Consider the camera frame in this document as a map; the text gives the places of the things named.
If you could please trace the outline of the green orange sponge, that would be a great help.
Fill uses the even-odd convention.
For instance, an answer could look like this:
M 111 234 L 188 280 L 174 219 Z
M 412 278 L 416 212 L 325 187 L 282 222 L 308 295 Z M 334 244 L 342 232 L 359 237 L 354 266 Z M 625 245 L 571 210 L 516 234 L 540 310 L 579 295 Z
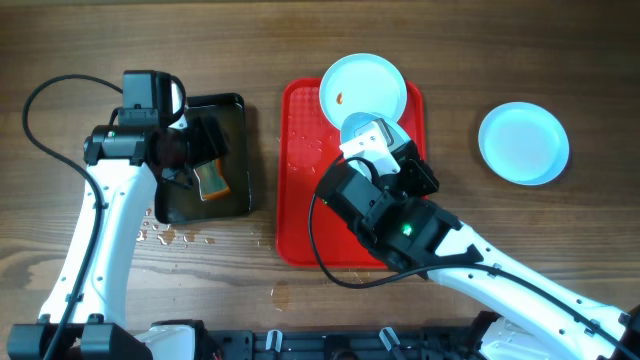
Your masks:
M 203 201 L 213 201 L 231 193 L 231 188 L 223 174 L 220 159 L 199 166 L 194 172 L 198 179 L 199 193 Z

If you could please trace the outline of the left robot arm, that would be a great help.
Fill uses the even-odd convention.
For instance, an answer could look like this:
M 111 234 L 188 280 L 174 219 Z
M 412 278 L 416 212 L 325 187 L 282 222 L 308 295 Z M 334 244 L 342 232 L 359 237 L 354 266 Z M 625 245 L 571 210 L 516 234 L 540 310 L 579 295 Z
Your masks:
M 34 324 L 12 327 L 12 359 L 217 359 L 200 320 L 126 329 L 126 288 L 142 222 L 155 196 L 153 166 L 196 167 L 225 155 L 212 117 L 186 127 L 99 126 L 86 141 L 84 200 L 60 277 Z

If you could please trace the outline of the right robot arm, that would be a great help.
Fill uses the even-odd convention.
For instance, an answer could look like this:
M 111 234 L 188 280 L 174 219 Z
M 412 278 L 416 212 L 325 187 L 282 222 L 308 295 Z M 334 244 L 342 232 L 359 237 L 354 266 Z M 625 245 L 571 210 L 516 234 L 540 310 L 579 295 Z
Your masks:
M 639 315 L 590 300 L 498 250 L 427 195 L 438 181 L 414 143 L 381 158 L 338 156 L 322 200 L 392 275 L 418 275 L 489 307 L 469 350 L 484 359 L 636 359 Z

